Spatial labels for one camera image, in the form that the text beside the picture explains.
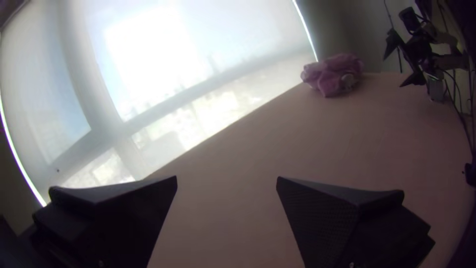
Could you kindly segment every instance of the translucent roller shade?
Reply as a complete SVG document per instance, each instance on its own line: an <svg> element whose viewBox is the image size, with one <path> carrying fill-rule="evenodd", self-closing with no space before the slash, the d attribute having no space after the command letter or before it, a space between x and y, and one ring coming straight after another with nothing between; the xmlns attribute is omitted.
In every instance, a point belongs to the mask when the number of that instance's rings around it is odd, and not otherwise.
<svg viewBox="0 0 476 268"><path fill-rule="evenodd" d="M1 36L1 99L48 200L145 178L315 60L292 0L33 0Z"/></svg>

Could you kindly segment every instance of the black triangular object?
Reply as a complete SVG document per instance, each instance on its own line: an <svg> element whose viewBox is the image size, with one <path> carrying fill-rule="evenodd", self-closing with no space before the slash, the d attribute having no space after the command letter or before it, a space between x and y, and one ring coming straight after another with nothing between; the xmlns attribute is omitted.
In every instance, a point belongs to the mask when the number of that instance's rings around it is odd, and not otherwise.
<svg viewBox="0 0 476 268"><path fill-rule="evenodd" d="M146 268L176 191L175 176L88 189L52 187L52 202L33 215L34 245L40 252L50 247L63 265Z"/></svg>
<svg viewBox="0 0 476 268"><path fill-rule="evenodd" d="M414 85L426 85L426 78L421 71L414 71L403 83L400 87L408 86L410 84Z"/></svg>
<svg viewBox="0 0 476 268"><path fill-rule="evenodd" d="M413 268L433 247L429 225L402 206L403 191L282 177L276 189L307 268Z"/></svg>
<svg viewBox="0 0 476 268"><path fill-rule="evenodd" d="M397 31L395 31L395 29L390 29L387 34L387 47L385 48L383 60L386 60L397 49L397 47L405 45L405 42L403 42L402 38L397 33Z"/></svg>

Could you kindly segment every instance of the glass pane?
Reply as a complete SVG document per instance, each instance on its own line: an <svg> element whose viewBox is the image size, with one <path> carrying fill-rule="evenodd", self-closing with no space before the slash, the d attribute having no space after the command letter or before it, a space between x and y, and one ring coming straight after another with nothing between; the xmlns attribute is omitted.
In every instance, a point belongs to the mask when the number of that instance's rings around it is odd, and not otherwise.
<svg viewBox="0 0 476 268"><path fill-rule="evenodd" d="M135 179L124 166L121 158L111 149L91 161L61 184L67 188L89 188L133 182Z"/></svg>
<svg viewBox="0 0 476 268"><path fill-rule="evenodd" d="M158 169L301 82L312 53L243 76L177 109L132 136L145 162Z"/></svg>
<svg viewBox="0 0 476 268"><path fill-rule="evenodd" d="M231 82L263 59L310 49L291 0L133 3L86 4L96 58L123 121L213 77Z"/></svg>
<svg viewBox="0 0 476 268"><path fill-rule="evenodd" d="M14 142L21 147L33 139L48 164L91 130L68 73L54 5L26 5L1 37L2 96Z"/></svg>

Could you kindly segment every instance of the table surface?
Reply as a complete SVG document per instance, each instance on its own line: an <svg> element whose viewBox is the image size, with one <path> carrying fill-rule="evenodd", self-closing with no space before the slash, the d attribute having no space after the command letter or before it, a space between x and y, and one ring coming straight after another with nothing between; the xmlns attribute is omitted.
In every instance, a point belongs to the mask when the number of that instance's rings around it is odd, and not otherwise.
<svg viewBox="0 0 476 268"><path fill-rule="evenodd" d="M152 174L177 175L178 191L149 267L304 267L278 176L404 190L436 241L421 267L445 267L474 201L471 155L451 105L399 88L406 76L367 74L333 99L298 85Z"/></svg>

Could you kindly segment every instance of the stuffed animal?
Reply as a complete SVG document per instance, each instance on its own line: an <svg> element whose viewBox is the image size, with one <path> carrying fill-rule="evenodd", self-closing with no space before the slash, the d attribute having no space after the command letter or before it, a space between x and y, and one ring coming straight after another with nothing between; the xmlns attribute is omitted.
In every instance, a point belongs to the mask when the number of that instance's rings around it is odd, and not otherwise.
<svg viewBox="0 0 476 268"><path fill-rule="evenodd" d="M362 76L363 62L352 54L338 54L304 66L301 79L324 97L349 92Z"/></svg>

